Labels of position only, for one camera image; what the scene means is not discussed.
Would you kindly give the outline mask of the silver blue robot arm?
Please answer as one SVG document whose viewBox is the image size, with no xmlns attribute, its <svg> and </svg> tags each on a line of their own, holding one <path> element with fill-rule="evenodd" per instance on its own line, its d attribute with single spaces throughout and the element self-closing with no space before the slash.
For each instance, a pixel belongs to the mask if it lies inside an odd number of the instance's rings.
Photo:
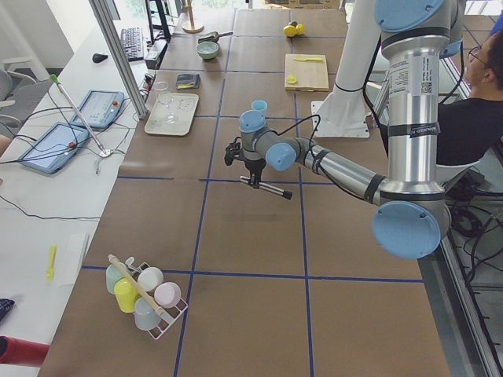
<svg viewBox="0 0 503 377">
<path fill-rule="evenodd" d="M 352 196 L 376 206 L 377 243 L 400 258 L 422 258 L 439 246 L 450 227 L 444 201 L 445 174 L 437 171 L 439 62 L 457 53 L 463 1 L 358 1 L 354 5 L 333 91 L 312 105 L 309 137 L 284 137 L 255 110 L 239 119 L 240 135 L 226 148 L 225 162 L 249 170 L 244 182 L 264 189 L 263 169 L 300 164 Z M 386 108 L 387 149 L 379 158 L 387 173 L 363 166 L 362 150 L 379 141 L 365 123 L 365 84 L 380 53 L 388 62 L 376 109 Z M 322 146 L 325 137 L 354 141 L 341 156 Z"/>
</svg>

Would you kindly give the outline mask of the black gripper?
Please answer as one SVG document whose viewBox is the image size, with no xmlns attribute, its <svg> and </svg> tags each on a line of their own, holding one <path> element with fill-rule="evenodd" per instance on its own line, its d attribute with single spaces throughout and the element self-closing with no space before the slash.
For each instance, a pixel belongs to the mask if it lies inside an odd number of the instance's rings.
<svg viewBox="0 0 503 377">
<path fill-rule="evenodd" d="M 266 166 L 266 160 L 257 152 L 243 151 L 244 165 L 249 171 L 248 185 L 260 188 L 261 175 Z"/>
</svg>

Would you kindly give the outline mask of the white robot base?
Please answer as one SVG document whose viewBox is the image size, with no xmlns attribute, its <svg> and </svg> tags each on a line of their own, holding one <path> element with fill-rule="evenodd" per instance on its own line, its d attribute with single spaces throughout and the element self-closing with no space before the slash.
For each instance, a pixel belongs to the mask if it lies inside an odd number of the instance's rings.
<svg viewBox="0 0 503 377">
<path fill-rule="evenodd" d="M 323 101 L 311 103 L 312 112 L 321 117 L 316 137 L 369 137 L 363 93 L 379 49 L 380 27 L 374 5 L 372 0 L 354 3 L 333 90 Z"/>
</svg>

